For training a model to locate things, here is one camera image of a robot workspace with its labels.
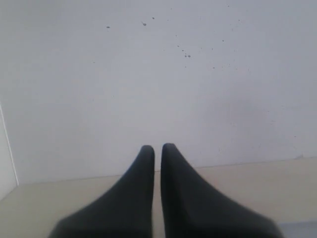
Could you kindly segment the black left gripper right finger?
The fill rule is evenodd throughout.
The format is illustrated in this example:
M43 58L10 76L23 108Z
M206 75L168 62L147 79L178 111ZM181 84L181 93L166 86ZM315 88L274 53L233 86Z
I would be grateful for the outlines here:
M167 238L281 238L271 219L205 181L175 144L162 147L160 192Z

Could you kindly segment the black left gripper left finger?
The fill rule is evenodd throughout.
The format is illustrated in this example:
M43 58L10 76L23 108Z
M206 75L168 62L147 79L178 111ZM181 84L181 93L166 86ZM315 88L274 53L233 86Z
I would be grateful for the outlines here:
M155 152L141 147L126 173L101 197L61 219L52 238L151 238Z

